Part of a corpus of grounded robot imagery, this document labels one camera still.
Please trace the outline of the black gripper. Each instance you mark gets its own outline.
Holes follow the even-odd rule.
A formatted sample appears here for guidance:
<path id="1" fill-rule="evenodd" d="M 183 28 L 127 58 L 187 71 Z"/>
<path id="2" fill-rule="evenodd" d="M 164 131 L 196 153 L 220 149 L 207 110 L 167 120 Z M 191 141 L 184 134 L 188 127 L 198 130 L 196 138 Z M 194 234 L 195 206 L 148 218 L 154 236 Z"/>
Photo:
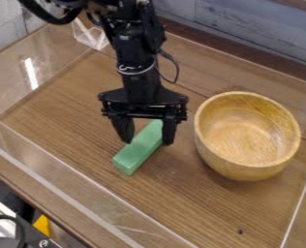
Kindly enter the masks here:
<path id="1" fill-rule="evenodd" d="M 171 113 L 174 117 L 167 116 L 163 119 L 162 142 L 164 145 L 172 144 L 176 121 L 187 120 L 188 97 L 162 85 L 156 67 L 136 74 L 119 73 L 123 87 L 98 95 L 103 103 L 103 115 L 111 118 L 119 138 L 126 143 L 134 139 L 135 124 L 131 117 L 163 119 Z"/>

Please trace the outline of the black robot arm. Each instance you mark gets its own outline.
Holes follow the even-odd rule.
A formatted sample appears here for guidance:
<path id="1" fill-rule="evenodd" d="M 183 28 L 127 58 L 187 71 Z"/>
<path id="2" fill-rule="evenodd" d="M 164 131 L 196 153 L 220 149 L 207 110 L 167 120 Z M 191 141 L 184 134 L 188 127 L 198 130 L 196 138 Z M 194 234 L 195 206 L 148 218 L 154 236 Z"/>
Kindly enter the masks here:
<path id="1" fill-rule="evenodd" d="M 162 143 L 174 143 L 176 127 L 187 120 L 188 97 L 170 89 L 162 82 L 158 56 L 166 41 L 152 0 L 43 0 L 64 13 L 54 16 L 36 0 L 18 0 L 46 22 L 55 25 L 71 23 L 80 14 L 103 28 L 116 55 L 116 71 L 123 86 L 102 92 L 103 115 L 123 142 L 134 139 L 136 118 L 162 121 Z"/>

